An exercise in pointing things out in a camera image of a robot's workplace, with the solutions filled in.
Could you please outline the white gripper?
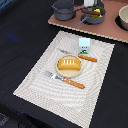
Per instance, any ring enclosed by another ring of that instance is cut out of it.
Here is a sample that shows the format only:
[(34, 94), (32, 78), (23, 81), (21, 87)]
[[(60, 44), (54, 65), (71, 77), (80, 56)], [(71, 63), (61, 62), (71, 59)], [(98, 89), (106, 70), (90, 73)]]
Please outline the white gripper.
[(84, 6), (85, 7), (103, 7), (104, 8), (104, 4), (102, 3), (102, 0), (84, 0)]

